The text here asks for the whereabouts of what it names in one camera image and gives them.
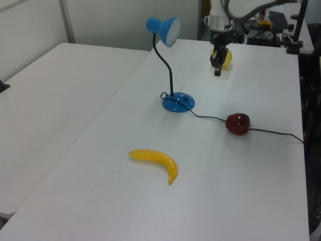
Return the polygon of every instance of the blue desk lamp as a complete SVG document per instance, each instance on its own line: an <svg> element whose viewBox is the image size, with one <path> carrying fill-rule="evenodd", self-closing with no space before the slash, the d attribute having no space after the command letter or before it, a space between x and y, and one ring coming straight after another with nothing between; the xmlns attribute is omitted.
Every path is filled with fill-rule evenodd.
<svg viewBox="0 0 321 241"><path fill-rule="evenodd" d="M150 18L146 22L146 28L153 33L152 45L156 54L162 60L162 62L167 66L170 71L170 86L171 94L167 95L163 99L163 107L172 112L185 112L192 109L195 105L194 99L185 93L173 91L173 74L172 69L165 59L159 54L155 39L156 34L160 36L161 41L167 46L171 47L176 42L177 38L181 32L182 21L180 18L171 18L165 21L159 19Z"/></svg>

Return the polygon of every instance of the black stand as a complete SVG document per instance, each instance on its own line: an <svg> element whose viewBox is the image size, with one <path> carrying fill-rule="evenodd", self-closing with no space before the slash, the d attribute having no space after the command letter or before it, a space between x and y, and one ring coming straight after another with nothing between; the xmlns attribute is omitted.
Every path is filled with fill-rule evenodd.
<svg viewBox="0 0 321 241"><path fill-rule="evenodd" d="M8 84L3 84L0 80L0 93L5 91L6 89L8 89L10 87L10 85Z"/></svg>
<svg viewBox="0 0 321 241"><path fill-rule="evenodd" d="M303 24L306 6L307 6L307 0L302 0L300 12L299 12L299 17L297 19L297 23L296 23L296 27L295 27L295 31L294 31L293 40L291 40L291 38L288 37L289 40L287 40L285 42L282 41L283 43L285 43L287 45L287 48L286 48L287 54L298 55L300 53L300 48L303 47L303 42L299 41L299 36L300 36L300 32L301 32L301 27Z"/></svg>

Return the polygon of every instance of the power cord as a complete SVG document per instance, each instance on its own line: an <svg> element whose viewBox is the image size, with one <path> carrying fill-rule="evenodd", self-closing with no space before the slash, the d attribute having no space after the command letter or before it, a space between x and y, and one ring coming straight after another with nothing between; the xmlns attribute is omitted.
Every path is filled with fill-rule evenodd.
<svg viewBox="0 0 321 241"><path fill-rule="evenodd" d="M167 97L166 100L171 100L171 101L174 101L174 102L180 104L181 106L183 106L184 108L186 108L188 111L190 111L192 114L194 114L194 115L197 116L197 117L200 117L200 118L213 118L213 119L218 119L218 120L220 120L220 121L226 122L226 120L221 119L221 118L218 118L218 117L195 114L191 109L189 109L189 108L188 108L187 106L185 106L183 103L177 101L177 100L174 99L174 98L168 97L169 95L168 95L166 92L163 92L163 93L160 95L160 98L163 99L163 100L165 99L165 98L163 97L164 94L165 94L166 97ZM251 130L251 131L259 131L259 132L273 133L273 134L284 135L284 136L292 136L292 137L298 139L300 142L302 142L302 143L304 144L303 140L301 140L300 138L298 138L297 136L295 136L295 135L293 135L293 134L291 134L291 133L274 132L274 131L268 131L268 130L256 129L256 128L249 128L249 130Z"/></svg>

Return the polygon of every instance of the lamp base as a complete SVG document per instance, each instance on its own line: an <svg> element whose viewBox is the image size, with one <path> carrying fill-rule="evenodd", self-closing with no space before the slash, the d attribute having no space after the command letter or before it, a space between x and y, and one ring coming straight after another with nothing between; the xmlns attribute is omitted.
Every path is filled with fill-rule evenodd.
<svg viewBox="0 0 321 241"><path fill-rule="evenodd" d="M169 94L163 99L163 107L171 112L186 112L194 106L193 97L182 92L176 92L173 96Z"/></svg>

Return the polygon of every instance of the red apple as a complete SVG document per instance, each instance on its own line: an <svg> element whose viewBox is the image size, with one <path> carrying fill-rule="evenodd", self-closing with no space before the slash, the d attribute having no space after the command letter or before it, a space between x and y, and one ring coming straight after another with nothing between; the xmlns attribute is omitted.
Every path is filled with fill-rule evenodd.
<svg viewBox="0 0 321 241"><path fill-rule="evenodd" d="M250 128L250 117L243 113L229 115L225 122L226 128L236 135L248 133Z"/></svg>

